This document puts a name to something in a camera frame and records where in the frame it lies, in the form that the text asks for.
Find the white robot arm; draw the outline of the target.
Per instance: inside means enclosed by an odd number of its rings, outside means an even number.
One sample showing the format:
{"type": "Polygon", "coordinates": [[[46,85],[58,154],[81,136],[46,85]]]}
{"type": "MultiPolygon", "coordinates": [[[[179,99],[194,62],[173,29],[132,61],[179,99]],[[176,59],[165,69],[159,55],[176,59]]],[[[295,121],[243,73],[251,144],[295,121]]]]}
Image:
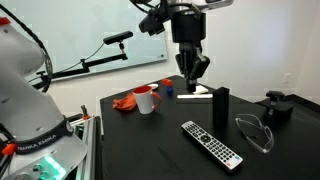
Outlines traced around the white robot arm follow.
{"type": "Polygon", "coordinates": [[[64,116],[47,93],[26,77],[41,66],[52,78],[52,61],[45,46],[25,24],[21,34],[12,25],[19,19],[10,11],[1,17],[0,123],[1,180],[64,180],[88,156],[89,145],[76,127],[82,116],[64,116]]]}

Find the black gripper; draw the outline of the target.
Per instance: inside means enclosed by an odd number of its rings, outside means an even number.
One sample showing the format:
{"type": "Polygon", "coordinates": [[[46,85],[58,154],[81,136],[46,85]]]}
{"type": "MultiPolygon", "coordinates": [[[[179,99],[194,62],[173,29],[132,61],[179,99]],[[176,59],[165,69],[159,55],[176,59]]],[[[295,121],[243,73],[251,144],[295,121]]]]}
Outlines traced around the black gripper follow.
{"type": "MultiPolygon", "coordinates": [[[[206,14],[177,13],[171,19],[172,39],[174,43],[191,43],[200,46],[206,38],[206,14]]],[[[199,48],[193,58],[192,70],[189,74],[190,46],[179,45],[179,53],[175,56],[180,72],[184,75],[186,88],[190,92],[196,90],[197,79],[201,78],[210,64],[210,59],[204,56],[199,48]]]]}

